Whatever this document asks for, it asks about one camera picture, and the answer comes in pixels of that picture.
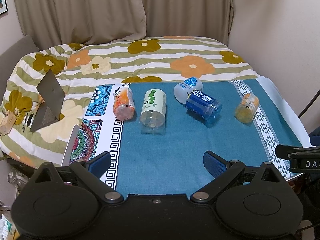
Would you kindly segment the clear cup orange print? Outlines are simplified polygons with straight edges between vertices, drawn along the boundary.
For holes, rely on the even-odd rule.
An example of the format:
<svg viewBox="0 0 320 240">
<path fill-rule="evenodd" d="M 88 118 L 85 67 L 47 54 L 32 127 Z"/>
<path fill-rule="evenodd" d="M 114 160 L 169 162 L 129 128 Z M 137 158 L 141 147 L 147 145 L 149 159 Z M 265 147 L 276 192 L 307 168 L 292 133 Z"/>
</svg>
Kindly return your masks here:
<svg viewBox="0 0 320 240">
<path fill-rule="evenodd" d="M 259 107 L 259 99 L 252 93 L 243 96 L 242 101 L 235 109 L 235 117 L 243 124 L 250 123 Z"/>
</svg>

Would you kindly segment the blue plastic cup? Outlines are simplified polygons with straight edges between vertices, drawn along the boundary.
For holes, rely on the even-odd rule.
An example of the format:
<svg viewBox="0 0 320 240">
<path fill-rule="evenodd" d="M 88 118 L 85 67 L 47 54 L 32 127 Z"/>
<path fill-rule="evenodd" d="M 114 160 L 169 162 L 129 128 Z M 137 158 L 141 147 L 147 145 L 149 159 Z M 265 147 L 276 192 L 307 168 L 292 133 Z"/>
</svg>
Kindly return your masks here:
<svg viewBox="0 0 320 240">
<path fill-rule="evenodd" d="M 222 109 L 221 102 L 198 89 L 193 90 L 189 94 L 185 106 L 208 124 L 214 123 Z"/>
</svg>

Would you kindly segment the orange label plastic cup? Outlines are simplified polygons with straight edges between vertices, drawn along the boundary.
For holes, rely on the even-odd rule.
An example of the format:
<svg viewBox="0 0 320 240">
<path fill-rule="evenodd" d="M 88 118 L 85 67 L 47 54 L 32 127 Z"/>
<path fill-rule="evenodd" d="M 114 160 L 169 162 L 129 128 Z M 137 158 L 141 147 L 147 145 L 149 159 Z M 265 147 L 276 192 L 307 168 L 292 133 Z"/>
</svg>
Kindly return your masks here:
<svg viewBox="0 0 320 240">
<path fill-rule="evenodd" d="M 132 90 L 127 86 L 120 86 L 114 91 L 113 112 L 120 121 L 130 120 L 135 113 Z"/>
</svg>

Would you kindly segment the white cup blue label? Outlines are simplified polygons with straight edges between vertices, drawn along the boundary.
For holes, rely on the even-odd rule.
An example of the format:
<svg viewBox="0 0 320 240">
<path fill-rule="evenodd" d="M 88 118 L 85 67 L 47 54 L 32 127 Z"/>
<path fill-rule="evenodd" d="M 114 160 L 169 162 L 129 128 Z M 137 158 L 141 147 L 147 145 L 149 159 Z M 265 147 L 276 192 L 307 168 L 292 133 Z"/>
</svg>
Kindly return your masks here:
<svg viewBox="0 0 320 240">
<path fill-rule="evenodd" d="M 203 84 L 198 78 L 190 77 L 174 87 L 174 96 L 179 103 L 184 105 L 188 96 L 195 89 L 203 91 Z"/>
</svg>

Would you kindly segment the teal patterned cloth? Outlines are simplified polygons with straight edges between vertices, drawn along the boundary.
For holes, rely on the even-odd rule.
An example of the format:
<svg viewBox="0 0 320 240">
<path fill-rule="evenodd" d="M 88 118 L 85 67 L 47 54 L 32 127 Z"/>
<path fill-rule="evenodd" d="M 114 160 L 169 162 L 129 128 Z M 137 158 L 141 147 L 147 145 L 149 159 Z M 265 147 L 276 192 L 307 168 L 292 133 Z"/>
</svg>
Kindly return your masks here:
<svg viewBox="0 0 320 240">
<path fill-rule="evenodd" d="M 210 150 L 226 160 L 248 166 L 272 162 L 290 179 L 289 162 L 275 156 L 277 145 L 310 146 L 300 119 L 281 97 L 270 79 L 207 82 L 204 92 L 222 103 L 212 125 L 192 115 L 174 97 L 174 84 L 132 83 L 136 111 L 121 122 L 113 113 L 113 92 L 118 85 L 100 85 L 98 97 L 88 107 L 71 152 L 71 161 L 89 160 L 107 151 L 111 166 L 101 180 L 122 195 L 192 194 L 212 180 L 203 155 Z M 165 129 L 161 134 L 142 132 L 139 117 L 145 93 L 160 89 L 167 96 Z M 243 124 L 235 109 L 245 94 L 259 99 L 253 120 Z"/>
</svg>

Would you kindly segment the grey open laptop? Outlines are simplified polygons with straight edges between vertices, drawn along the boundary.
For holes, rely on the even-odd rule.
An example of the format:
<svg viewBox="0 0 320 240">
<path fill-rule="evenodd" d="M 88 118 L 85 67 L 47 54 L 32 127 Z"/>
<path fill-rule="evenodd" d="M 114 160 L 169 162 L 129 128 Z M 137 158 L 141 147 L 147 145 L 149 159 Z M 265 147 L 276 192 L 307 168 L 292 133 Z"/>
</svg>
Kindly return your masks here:
<svg viewBox="0 0 320 240">
<path fill-rule="evenodd" d="M 50 69 L 36 87 L 43 102 L 39 105 L 34 115 L 31 132 L 47 127 L 60 120 L 61 109 L 65 93 Z"/>
</svg>

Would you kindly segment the floral striped duvet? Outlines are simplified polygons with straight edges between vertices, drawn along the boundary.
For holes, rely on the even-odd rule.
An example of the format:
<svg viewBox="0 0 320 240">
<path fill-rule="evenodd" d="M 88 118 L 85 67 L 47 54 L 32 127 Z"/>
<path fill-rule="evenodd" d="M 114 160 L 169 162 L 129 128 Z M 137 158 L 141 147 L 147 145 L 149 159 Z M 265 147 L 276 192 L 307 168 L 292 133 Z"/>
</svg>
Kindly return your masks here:
<svg viewBox="0 0 320 240">
<path fill-rule="evenodd" d="M 43 101 L 36 87 L 51 70 L 65 92 L 62 119 L 31 132 L 33 115 Z M 21 56 L 5 80 L 1 114 L 16 122 L 1 136 L 1 150 L 28 166 L 62 163 L 75 126 L 83 122 L 96 87 L 116 83 L 243 80 L 257 77 L 239 55 L 207 37 L 165 36 L 98 45 L 69 43 Z"/>
</svg>

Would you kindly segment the grey headboard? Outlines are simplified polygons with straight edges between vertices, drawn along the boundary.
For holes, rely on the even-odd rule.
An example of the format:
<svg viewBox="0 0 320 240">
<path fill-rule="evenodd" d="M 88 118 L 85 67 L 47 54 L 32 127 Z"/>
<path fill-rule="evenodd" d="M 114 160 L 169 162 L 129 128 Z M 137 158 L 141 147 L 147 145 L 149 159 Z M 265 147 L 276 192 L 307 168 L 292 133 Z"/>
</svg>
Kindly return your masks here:
<svg viewBox="0 0 320 240">
<path fill-rule="evenodd" d="M 1 99 L 7 87 L 7 80 L 11 76 L 16 64 L 20 59 L 30 53 L 38 52 L 39 48 L 35 45 L 30 35 L 26 35 L 10 48 L 8 48 L 0 59 L 0 95 Z"/>
</svg>

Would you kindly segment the beige curtain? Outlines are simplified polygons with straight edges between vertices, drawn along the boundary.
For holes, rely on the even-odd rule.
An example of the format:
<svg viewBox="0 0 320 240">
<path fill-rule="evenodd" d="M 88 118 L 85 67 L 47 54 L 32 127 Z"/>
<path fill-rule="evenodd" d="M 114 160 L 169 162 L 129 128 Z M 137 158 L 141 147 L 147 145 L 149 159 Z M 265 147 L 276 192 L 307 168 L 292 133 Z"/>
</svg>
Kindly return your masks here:
<svg viewBox="0 0 320 240">
<path fill-rule="evenodd" d="M 41 49 L 150 36 L 203 36 L 228 43 L 232 0 L 14 0 L 25 35 Z"/>
</svg>

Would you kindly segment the framed wall picture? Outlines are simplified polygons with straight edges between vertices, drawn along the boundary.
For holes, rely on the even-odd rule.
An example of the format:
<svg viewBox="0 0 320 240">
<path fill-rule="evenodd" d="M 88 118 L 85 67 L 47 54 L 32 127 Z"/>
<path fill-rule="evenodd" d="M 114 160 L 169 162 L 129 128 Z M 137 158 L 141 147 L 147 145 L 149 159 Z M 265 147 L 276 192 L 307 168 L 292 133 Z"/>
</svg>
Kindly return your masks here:
<svg viewBox="0 0 320 240">
<path fill-rule="evenodd" d="M 8 11 L 6 0 L 0 0 L 0 15 L 3 15 Z"/>
</svg>

